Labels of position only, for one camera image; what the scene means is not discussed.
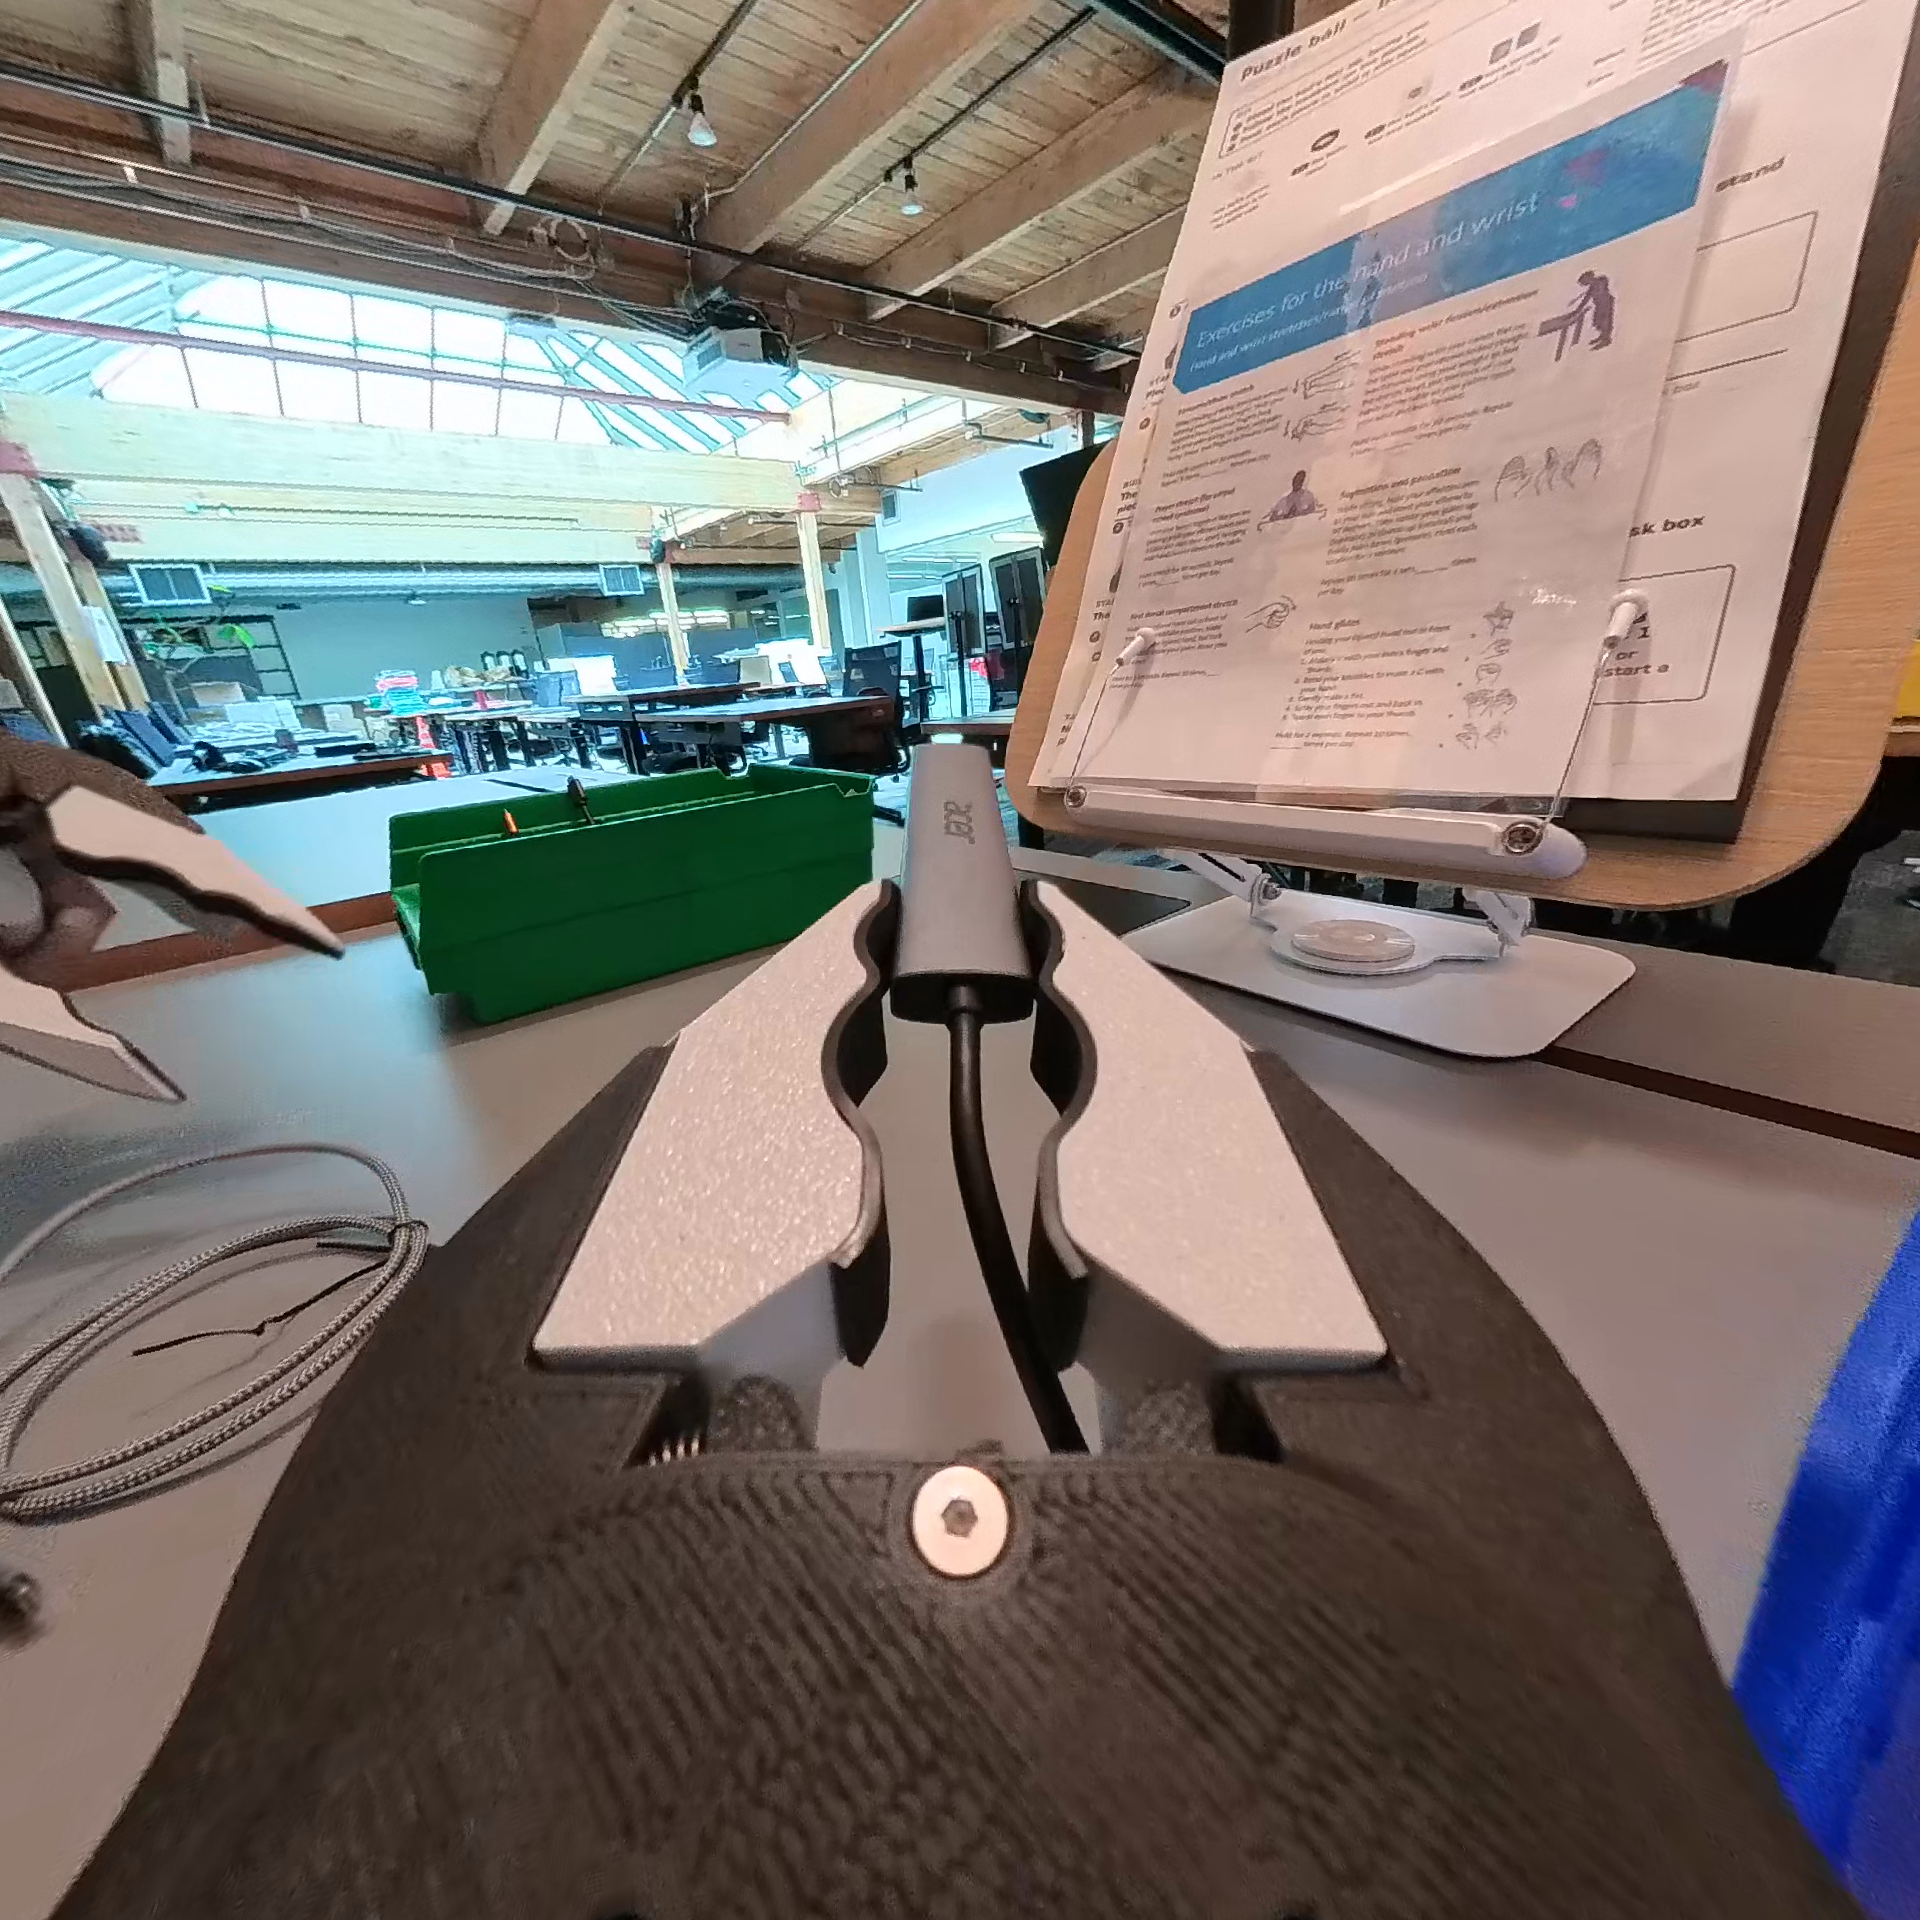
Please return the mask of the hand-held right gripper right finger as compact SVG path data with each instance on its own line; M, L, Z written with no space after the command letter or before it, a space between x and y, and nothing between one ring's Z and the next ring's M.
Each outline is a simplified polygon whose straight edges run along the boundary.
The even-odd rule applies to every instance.
M1052 881L1038 973L1029 1297L1092 1373L1358 1373L1385 1357L1252 1052Z

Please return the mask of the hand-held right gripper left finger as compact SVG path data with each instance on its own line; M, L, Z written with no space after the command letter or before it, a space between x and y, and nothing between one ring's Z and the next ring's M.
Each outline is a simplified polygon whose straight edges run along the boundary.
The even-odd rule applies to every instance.
M890 1304L879 1001L901 893L873 881L681 1028L534 1333L564 1372L826 1379Z

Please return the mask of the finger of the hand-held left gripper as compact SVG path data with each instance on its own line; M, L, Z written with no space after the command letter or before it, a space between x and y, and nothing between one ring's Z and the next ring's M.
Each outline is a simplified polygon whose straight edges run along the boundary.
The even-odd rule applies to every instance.
M185 1093L132 1044L85 1020L66 996L2 965L2 1052L122 1098L182 1105Z
M238 855L134 788L63 779L41 793L50 855L41 868L41 962L78 965L111 923L96 877L146 883L161 896L239 922L277 943L337 955L343 939L312 913L257 877Z

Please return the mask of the green plastic bin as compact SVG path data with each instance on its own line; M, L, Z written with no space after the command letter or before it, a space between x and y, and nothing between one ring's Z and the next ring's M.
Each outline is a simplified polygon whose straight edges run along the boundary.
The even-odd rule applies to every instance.
M753 764L406 813L391 899L425 988L477 1024L774 948L873 881L869 776ZM519 837L494 837L497 809Z

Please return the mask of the grey usb hub small logo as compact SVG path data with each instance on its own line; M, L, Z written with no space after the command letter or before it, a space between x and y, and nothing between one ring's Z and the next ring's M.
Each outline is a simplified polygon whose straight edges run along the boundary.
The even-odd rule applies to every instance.
M925 745L902 829L890 1012L945 1033L950 1171L976 1271L1047 1452L1081 1457L1088 1441L1041 1348L991 1172L982 1036L1029 1020L1038 989L989 753L961 740Z

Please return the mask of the blue plastic bin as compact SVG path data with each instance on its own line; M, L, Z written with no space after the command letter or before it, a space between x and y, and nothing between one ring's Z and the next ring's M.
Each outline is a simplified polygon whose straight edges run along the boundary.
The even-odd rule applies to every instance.
M1734 1699L1858 1906L1918 1915L1918 1225L1814 1410Z

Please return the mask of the black flat panel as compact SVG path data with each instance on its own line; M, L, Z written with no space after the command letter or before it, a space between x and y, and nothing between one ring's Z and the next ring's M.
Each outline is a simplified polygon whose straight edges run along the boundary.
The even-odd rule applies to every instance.
M1056 848L1010 848L1010 858L1016 877L1053 884L1120 938L1220 899L1210 883L1180 866Z

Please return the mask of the laminated printed sheet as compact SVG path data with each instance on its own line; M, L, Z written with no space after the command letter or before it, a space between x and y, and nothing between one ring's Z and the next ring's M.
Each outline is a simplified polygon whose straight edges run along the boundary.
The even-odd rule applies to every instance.
M1047 788L1562 793L1742 51L1719 32L1201 279Z

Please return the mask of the ceiling projector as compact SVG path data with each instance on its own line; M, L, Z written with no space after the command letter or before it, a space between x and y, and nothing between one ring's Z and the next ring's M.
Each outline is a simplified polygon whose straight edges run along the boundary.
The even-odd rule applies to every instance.
M791 402L799 372L784 331L751 304L714 293L690 315L692 331L678 349L684 393L696 401L767 404Z

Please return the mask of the white printed instruction sheet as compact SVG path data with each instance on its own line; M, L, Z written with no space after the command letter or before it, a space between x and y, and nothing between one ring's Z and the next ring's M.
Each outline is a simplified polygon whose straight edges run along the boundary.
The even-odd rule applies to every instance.
M1274 177L1386 188L1737 34L1719 171L1623 577L1647 600L1583 733L1585 833L1729 840L1847 464L1839 362L1874 379L1912 253L1916 4L1297 4L1236 63Z

